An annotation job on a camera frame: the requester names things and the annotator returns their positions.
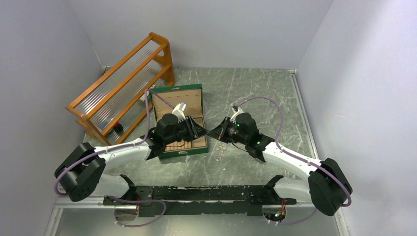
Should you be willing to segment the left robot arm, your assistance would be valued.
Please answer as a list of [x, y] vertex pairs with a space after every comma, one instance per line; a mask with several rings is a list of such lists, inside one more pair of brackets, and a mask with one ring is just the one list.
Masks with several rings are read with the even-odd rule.
[[138, 200], [136, 185], [126, 175], [105, 174], [108, 169], [151, 160], [174, 142], [191, 142], [207, 133], [191, 116], [180, 121], [176, 115], [165, 114], [156, 127], [149, 127], [145, 135], [131, 142], [105, 147], [82, 143], [56, 169], [54, 191], [73, 202], [103, 195], [128, 205]]

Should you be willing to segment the green jewelry box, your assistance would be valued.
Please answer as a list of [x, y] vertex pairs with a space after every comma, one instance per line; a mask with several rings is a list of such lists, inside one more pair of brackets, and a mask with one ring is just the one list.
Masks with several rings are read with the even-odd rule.
[[[162, 116], [171, 111], [167, 102], [177, 105], [180, 102], [186, 104], [185, 115], [191, 115], [197, 124], [204, 127], [204, 110], [203, 110], [203, 87], [201, 84], [191, 84], [182, 86], [172, 86], [163, 88], [153, 88], [163, 100], [151, 94], [152, 105], [155, 119], [160, 120]], [[160, 160], [187, 155], [208, 153], [207, 136], [202, 136], [195, 141], [169, 144], [163, 154], [159, 156]]]

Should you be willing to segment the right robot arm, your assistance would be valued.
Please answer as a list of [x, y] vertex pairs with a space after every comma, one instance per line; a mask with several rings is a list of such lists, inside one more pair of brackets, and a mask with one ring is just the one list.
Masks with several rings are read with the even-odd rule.
[[251, 157], [283, 167], [298, 177], [279, 177], [272, 182], [265, 191], [266, 199], [272, 204], [295, 199], [312, 203], [321, 213], [333, 216], [351, 203], [352, 187], [335, 160], [309, 158], [277, 144], [275, 139], [259, 131], [249, 113], [225, 117], [208, 136], [224, 143], [243, 144]]

